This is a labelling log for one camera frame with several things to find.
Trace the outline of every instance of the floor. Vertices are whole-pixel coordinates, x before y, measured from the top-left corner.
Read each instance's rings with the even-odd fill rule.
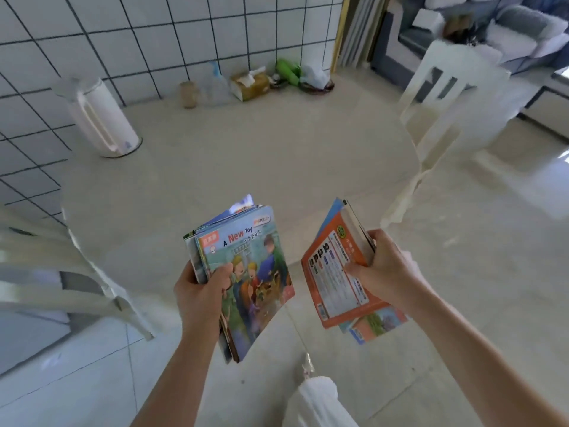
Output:
[[[512,78],[488,105],[492,117],[483,126],[465,122],[469,137],[423,181],[389,232],[432,286],[567,411],[569,164],[558,158],[567,146],[518,119],[494,139],[545,74]],[[396,88],[369,71],[342,75],[388,102],[398,99]],[[279,425],[306,351],[362,427],[480,425],[415,323],[360,347],[322,329],[298,265],[291,276],[297,295],[251,352],[270,349],[228,366],[216,349],[197,426]],[[123,323],[101,319],[0,377],[0,425],[125,427],[179,338],[174,329],[146,342]]]

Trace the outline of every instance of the white tiled wall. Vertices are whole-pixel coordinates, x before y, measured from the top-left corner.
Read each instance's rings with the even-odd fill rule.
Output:
[[[330,68],[343,0],[0,0],[0,204],[61,220],[79,130],[51,91],[98,76],[123,105],[276,58]]]

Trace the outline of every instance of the white chair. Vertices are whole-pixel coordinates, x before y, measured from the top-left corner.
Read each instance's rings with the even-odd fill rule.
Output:
[[[438,80],[423,102],[413,105],[425,81],[431,81],[435,68],[441,72]],[[397,104],[399,117],[418,152],[421,169],[383,215],[382,228],[402,221],[421,181],[460,136],[461,130],[455,122],[446,126],[440,123],[441,115],[445,114],[468,85],[474,88],[469,91],[471,93],[461,115],[480,116],[484,104],[494,94],[501,92],[509,77],[509,71],[489,64],[471,47],[450,45],[441,40],[431,43]]]
[[[32,269],[52,269],[83,274],[94,279],[104,295],[75,290],[59,290],[33,285],[17,285],[0,281],[0,308],[21,310],[63,310],[113,316],[134,326],[147,340],[152,338],[138,315],[123,297],[104,283],[83,258],[67,231],[44,222],[31,222],[6,207],[0,207],[0,263]]]

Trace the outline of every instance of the gray sofa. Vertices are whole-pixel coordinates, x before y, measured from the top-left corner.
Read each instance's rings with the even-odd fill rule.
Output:
[[[372,69],[394,84],[406,88],[429,45],[437,39],[437,36],[431,34],[430,31],[412,26],[417,12],[423,7],[430,8],[445,3],[450,6],[431,8],[431,10],[440,12],[445,20],[452,16],[471,13],[472,19],[478,24],[490,24],[488,25],[487,44],[492,50],[498,49],[502,53],[498,53],[497,64],[512,73],[551,63],[557,57],[558,52],[569,42],[569,35],[563,31],[554,37],[550,38],[547,35],[546,39],[542,39],[537,35],[525,35],[524,31],[519,32],[516,23],[511,26],[514,29],[504,24],[500,25],[500,16],[503,17],[502,22],[506,25],[512,22],[505,12],[511,11],[510,6],[517,6],[523,0],[466,0],[453,4],[454,2],[453,0],[444,0],[440,3],[433,2],[433,0],[392,0],[378,35],[371,62]],[[548,19],[547,15],[529,8],[515,8],[514,10],[521,10],[526,14],[534,13]],[[498,17],[498,23],[494,23],[496,17]],[[528,21],[526,18],[524,21],[517,18],[517,22],[527,23]],[[421,99],[425,92],[427,89],[419,93],[418,99]]]

